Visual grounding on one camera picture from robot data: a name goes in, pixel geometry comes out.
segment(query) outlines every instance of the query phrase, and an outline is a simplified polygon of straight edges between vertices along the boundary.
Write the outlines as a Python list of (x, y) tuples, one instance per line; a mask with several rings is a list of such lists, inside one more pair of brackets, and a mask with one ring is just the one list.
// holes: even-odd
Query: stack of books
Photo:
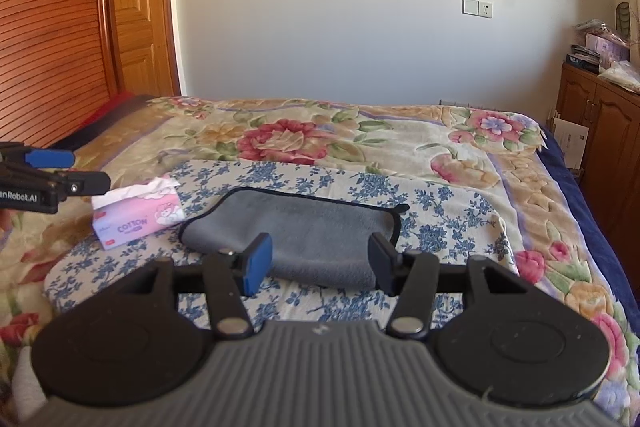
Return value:
[(581, 70), (600, 73), (600, 55), (578, 44), (572, 44), (571, 53), (566, 56), (565, 62)]

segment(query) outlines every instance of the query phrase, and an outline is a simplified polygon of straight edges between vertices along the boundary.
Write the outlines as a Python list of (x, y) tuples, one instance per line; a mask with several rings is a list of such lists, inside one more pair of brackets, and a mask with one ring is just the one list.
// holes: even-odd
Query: white and blue floral fabric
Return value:
[[(212, 207), (236, 187), (259, 187), (294, 194), (384, 207), (410, 206), (402, 216), (397, 248), (435, 253), (441, 261), (465, 264), (482, 254), (517, 273), (505, 224), (478, 192), (450, 185), (295, 164), (192, 160), (171, 173), (187, 218)], [(104, 251), (95, 235), (77, 245), (47, 275), (45, 292), (60, 311), (68, 310), (115, 280), (156, 257), (175, 264), (199, 263), (201, 254), (184, 247), (178, 227), (160, 230)], [(267, 319), (336, 321), (377, 319), (386, 325), (395, 305), (380, 291), (303, 285), (266, 278), (260, 291), (244, 301), (256, 327)], [(208, 327), (204, 295), (181, 295), (178, 309), (199, 327)], [(462, 311), (462, 296), (439, 294), (432, 327)]]

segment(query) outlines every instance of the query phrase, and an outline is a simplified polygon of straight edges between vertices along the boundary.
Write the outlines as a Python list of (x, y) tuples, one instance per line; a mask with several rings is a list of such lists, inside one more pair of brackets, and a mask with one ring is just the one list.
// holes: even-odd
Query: floral bedspread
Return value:
[[(274, 162), (192, 160), (171, 172), (181, 183), (178, 195), (187, 218), (211, 208), (236, 187), (255, 187), (394, 208), (408, 204), (401, 218), (398, 249), (430, 251), (449, 264), (465, 264), (469, 255), (485, 255), (517, 272), (503, 220), (475, 190), (442, 183), (394, 178), (366, 172)], [(95, 235), (77, 245), (45, 279), (45, 293), (60, 311), (72, 308), (150, 259), (170, 256), (175, 264), (193, 264), (201, 254), (186, 248), (178, 226), (126, 245), (102, 250)], [(375, 319), (386, 325), (396, 298), (382, 291), (346, 291), (266, 278), (260, 291), (244, 299), (255, 327), (267, 319), (335, 321)], [(181, 295), (178, 310), (201, 328), (209, 328), (204, 295)], [(462, 295), (438, 294), (433, 328), (462, 311)]]
[[(120, 187), (187, 160), (243, 159), (471, 188), (504, 220), (519, 273), (602, 329), (612, 362), (596, 401), (632, 425), (640, 410), (638, 338), (536, 155), (542, 146), (537, 124), (511, 113), (157, 98), (77, 151), (75, 168), (104, 170)], [(0, 393), (2, 413), (11, 416), (17, 350), (52, 318), (43, 280), (91, 234), (90, 203), (69, 199), (54, 216), (0, 211), (0, 229)]]

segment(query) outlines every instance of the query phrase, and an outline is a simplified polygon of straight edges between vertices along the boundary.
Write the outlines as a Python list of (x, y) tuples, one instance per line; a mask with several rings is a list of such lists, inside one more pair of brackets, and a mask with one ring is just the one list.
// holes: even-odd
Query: door frame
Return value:
[[(180, 95), (180, 82), (178, 79), (178, 63), (175, 56), (174, 22), (172, 20), (171, 0), (162, 0), (164, 34), (166, 35), (167, 55), (169, 58), (169, 71), (171, 84), (175, 95)], [(124, 91), (124, 75), (120, 60), (120, 47), (118, 46), (118, 33), (116, 31), (116, 10), (114, 0), (98, 0), (98, 18), (100, 28), (100, 40), (102, 41), (102, 54), (104, 57), (107, 78), (113, 79), (111, 86), (116, 86), (118, 92)]]

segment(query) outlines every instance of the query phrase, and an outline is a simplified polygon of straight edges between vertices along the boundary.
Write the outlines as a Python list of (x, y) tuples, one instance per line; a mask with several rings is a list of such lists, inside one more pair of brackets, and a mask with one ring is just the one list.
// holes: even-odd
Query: white paper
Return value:
[(92, 196), (91, 205), (94, 210), (129, 198), (143, 198), (144, 200), (159, 200), (168, 194), (175, 194), (175, 187), (180, 183), (173, 178), (154, 178), (146, 185), (131, 185), (130, 187), (115, 188), (102, 196)]
[(568, 169), (579, 169), (587, 146), (589, 128), (559, 118), (554, 118), (554, 126), (554, 137), (562, 150), (564, 165)]

